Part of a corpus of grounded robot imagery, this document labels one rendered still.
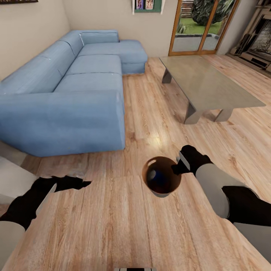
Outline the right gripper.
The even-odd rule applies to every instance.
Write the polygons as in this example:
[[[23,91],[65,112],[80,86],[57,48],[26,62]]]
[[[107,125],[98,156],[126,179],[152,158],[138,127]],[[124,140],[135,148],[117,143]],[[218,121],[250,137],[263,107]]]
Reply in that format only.
[[[172,165],[172,171],[174,174],[178,175],[178,174],[184,174],[184,173],[190,173],[188,168],[184,168],[183,166],[181,166],[179,163],[178,164],[173,164]]]

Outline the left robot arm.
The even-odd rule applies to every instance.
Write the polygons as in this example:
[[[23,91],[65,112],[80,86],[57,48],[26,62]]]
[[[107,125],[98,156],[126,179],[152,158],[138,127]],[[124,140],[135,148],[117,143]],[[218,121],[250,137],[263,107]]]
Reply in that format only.
[[[8,211],[0,217],[0,271],[15,250],[32,219],[36,219],[52,194],[67,189],[81,189],[91,183],[76,175],[86,176],[81,169],[72,168],[65,177],[41,176],[24,196],[18,196]]]

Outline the trash can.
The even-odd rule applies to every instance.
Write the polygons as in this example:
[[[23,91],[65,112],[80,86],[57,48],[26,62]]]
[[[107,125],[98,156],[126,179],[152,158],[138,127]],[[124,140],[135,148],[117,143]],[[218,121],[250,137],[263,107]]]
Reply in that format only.
[[[148,164],[153,160],[156,160],[156,162],[154,162],[148,166]],[[148,178],[148,173],[151,170],[156,170],[161,175],[165,176],[166,183],[167,183],[167,180],[170,181],[170,185],[166,188],[164,193],[153,192],[158,197],[161,197],[161,198],[167,197],[172,192],[174,192],[181,184],[182,174],[176,175],[173,173],[173,171],[172,171],[173,164],[177,164],[177,163],[168,157],[157,156],[157,157],[153,157],[150,160],[148,160],[146,162],[146,164],[143,166],[142,178],[143,178],[145,185],[150,189],[150,191],[153,192],[153,186],[156,184],[156,183],[155,184],[152,183],[152,181]]]

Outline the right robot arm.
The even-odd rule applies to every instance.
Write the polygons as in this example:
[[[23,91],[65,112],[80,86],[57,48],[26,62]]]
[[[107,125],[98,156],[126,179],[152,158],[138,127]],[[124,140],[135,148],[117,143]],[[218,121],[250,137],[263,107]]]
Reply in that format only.
[[[207,155],[186,145],[172,165],[174,174],[193,173],[214,212],[229,220],[271,264],[271,204],[243,182],[230,176]]]

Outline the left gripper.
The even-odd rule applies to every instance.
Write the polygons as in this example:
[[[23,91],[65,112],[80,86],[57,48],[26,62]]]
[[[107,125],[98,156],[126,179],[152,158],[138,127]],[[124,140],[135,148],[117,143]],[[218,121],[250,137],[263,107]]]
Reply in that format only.
[[[83,181],[83,179],[78,178],[78,177],[69,177],[65,175],[64,178],[67,181],[67,184],[64,190],[72,189],[72,188],[79,190],[82,187],[86,187],[87,185],[91,183],[91,181]]]

